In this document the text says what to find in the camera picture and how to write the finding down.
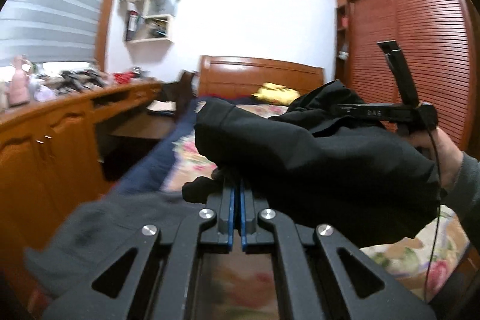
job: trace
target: person's arm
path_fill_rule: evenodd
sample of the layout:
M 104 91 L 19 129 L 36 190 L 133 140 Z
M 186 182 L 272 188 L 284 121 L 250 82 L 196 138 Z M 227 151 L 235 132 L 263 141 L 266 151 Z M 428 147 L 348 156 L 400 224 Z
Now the person's arm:
M 442 187 L 448 195 L 443 203 L 452 208 L 460 219 L 470 241 L 480 248 L 480 165 L 479 162 L 459 150 L 440 128 L 432 132 L 440 160 Z M 405 138 L 414 147 L 434 149 L 427 132 L 416 132 Z

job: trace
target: hand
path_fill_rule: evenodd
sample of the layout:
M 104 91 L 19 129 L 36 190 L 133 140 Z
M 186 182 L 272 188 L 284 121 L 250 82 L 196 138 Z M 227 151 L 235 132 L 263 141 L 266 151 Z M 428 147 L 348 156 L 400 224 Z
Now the hand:
M 462 166 L 463 153 L 442 129 L 434 129 L 431 135 L 437 146 L 438 160 L 440 160 L 441 185 L 445 190 L 450 190 L 454 186 Z M 414 147 L 428 148 L 430 156 L 432 159 L 435 159 L 435 151 L 431 144 L 430 136 L 426 131 L 412 133 L 403 137 L 403 139 Z

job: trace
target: bed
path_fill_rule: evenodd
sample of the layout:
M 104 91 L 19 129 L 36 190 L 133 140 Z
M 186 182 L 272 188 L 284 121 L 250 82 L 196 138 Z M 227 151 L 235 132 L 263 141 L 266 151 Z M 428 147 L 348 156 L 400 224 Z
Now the bed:
M 157 191 L 175 163 L 174 143 L 194 129 L 197 105 L 208 96 L 235 104 L 258 104 L 250 96 L 265 82 L 284 85 L 305 94 L 324 83 L 323 68 L 252 57 L 202 56 L 198 98 L 191 99 L 172 132 L 112 189 L 121 194 Z M 184 90 L 180 95 L 189 96 Z
M 286 107 L 258 105 L 250 98 L 267 81 L 304 94 L 323 84 L 323 70 L 269 59 L 203 56 L 200 60 L 199 98 L 190 102 L 169 137 L 133 167 L 114 191 L 128 194 L 157 190 L 180 191 L 184 183 L 193 181 L 197 176 L 210 176 L 215 165 L 198 154 L 195 147 L 193 126 L 196 111 L 209 96 L 215 96 L 230 100 L 241 108 L 264 117 L 282 114 Z M 432 222 L 414 239 L 406 238 L 394 244 L 363 248 L 363 251 L 422 298 L 434 229 L 435 223 Z M 469 244 L 455 213 L 444 206 L 439 243 L 429 278 L 429 298 L 443 286 Z M 257 311 L 256 315 L 260 318 L 265 316 L 276 319 L 272 271 L 264 258 L 262 255 L 256 258 L 242 257 L 237 248 L 230 260 L 223 257 L 212 261 L 215 265 L 213 269 L 216 270 L 214 280 L 229 290 L 227 296 L 230 297 L 231 305 L 246 305 L 249 311 Z M 241 286 L 247 282 L 251 289 L 242 289 Z M 271 294 L 259 295 L 257 289 L 260 287 L 262 291 Z M 231 305 L 219 310 L 228 312 L 232 309 Z

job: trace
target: wooden headboard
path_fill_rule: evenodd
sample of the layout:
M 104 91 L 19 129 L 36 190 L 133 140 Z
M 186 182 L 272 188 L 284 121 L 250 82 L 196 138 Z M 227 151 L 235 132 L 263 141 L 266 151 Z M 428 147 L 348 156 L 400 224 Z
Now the wooden headboard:
M 248 96 L 266 82 L 293 88 L 303 95 L 323 85 L 323 68 L 254 57 L 202 56 L 200 59 L 199 96 Z

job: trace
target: louvered wardrobe door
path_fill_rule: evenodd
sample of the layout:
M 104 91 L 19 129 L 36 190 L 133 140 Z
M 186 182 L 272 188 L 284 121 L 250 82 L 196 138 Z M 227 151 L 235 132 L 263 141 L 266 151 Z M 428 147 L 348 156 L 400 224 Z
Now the louvered wardrobe door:
M 396 37 L 393 0 L 353 0 L 350 87 L 367 103 L 394 102 L 397 85 L 378 41 Z
M 439 125 L 461 148 L 470 85 L 469 43 L 459 0 L 395 0 L 398 43 L 421 100 L 438 111 Z

